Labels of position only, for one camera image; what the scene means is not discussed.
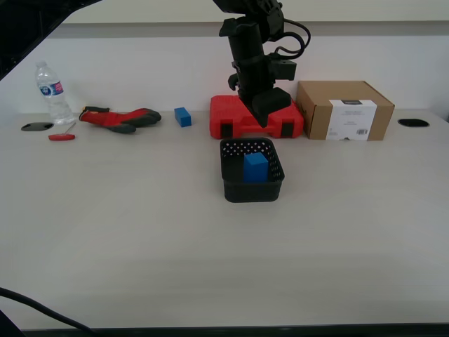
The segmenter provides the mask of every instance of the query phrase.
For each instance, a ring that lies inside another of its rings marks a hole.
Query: plastic bottle
[[[45,61],[36,63],[36,83],[48,104],[54,124],[63,125],[75,120],[73,112],[65,101],[64,89],[57,74]]]

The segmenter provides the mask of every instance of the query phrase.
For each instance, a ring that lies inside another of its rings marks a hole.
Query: black cable
[[[305,48],[306,48],[306,44],[305,44],[305,42],[304,42],[304,39],[301,37],[301,35],[299,35],[299,34],[297,34],[297,33],[294,33],[294,32],[285,32],[285,33],[283,33],[282,35],[280,35],[280,37],[279,37],[278,40],[283,39],[284,37],[294,37],[295,39],[297,39],[297,41],[298,41],[298,42],[300,43],[300,45],[301,45],[301,49],[298,50],[298,52],[297,52],[295,55],[292,55],[292,56],[281,55],[281,54],[279,54],[279,53],[276,53],[278,59],[280,59],[280,60],[294,60],[294,59],[297,59],[298,57],[300,57],[300,56],[304,53]]]
[[[289,19],[283,19],[283,21],[286,22],[286,23],[290,23],[291,25],[294,25],[296,27],[299,27],[299,28],[301,28],[302,30],[304,30],[306,32],[306,34],[307,34],[307,42],[306,42],[305,48],[307,48],[309,46],[309,44],[310,44],[310,41],[311,41],[311,32],[309,31],[309,28],[304,26],[302,23],[295,22],[295,21],[292,21],[292,20],[289,20]]]
[[[280,39],[282,39],[284,37],[294,37],[295,39],[297,39],[298,42],[301,45],[301,49],[298,49],[297,51],[291,51],[290,49],[287,49],[285,47],[279,46],[274,51],[275,54],[278,54],[279,58],[282,59],[282,60],[294,60],[296,58],[299,58],[304,53],[305,48],[307,48],[309,46],[310,41],[311,41],[311,32],[310,32],[310,30],[306,26],[304,26],[301,23],[298,23],[298,22],[295,22],[295,21],[292,21],[292,20],[289,20],[289,19],[284,19],[284,22],[290,23],[291,25],[294,25],[296,27],[299,27],[299,28],[303,29],[306,32],[306,34],[307,34],[307,42],[304,42],[304,39],[299,34],[296,34],[296,33],[293,33],[293,32],[287,32],[287,33],[284,33],[284,34],[281,35]],[[284,51],[286,53],[294,54],[294,55],[293,56],[280,55],[279,51]]]
[[[65,316],[62,316],[61,314],[58,314],[57,312],[45,307],[44,305],[40,304],[39,302],[36,302],[35,300],[32,300],[31,298],[28,298],[26,296],[20,295],[19,293],[15,293],[14,291],[0,288],[0,296],[4,298],[9,298],[10,300],[14,300],[16,302],[28,305],[29,307],[43,313],[44,315],[47,315],[53,319],[56,319],[59,322],[62,322],[64,324],[73,326],[74,328],[77,328],[79,330],[82,330],[91,336],[98,336],[94,330],[91,328],[78,323],[74,321],[73,319],[67,318]]]

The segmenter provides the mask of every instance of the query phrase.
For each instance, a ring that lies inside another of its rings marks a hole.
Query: red screwdriver
[[[65,131],[65,133],[60,133],[58,135],[49,135],[48,139],[51,140],[52,142],[63,142],[65,140],[75,139],[75,135],[72,135],[69,133],[69,131],[72,130],[75,125],[76,125],[76,122],[73,123],[73,125],[70,126],[69,129],[67,131]]]

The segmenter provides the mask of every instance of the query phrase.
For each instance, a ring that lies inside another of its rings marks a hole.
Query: bottle label
[[[39,89],[44,96],[57,96],[64,92],[61,82],[51,84],[50,86],[40,86]]]

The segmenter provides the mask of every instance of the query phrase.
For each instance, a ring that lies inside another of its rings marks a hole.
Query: black basket
[[[244,155],[261,152],[269,161],[266,183],[244,183]],[[274,201],[285,178],[274,144],[267,138],[235,138],[220,143],[224,197],[230,202]]]

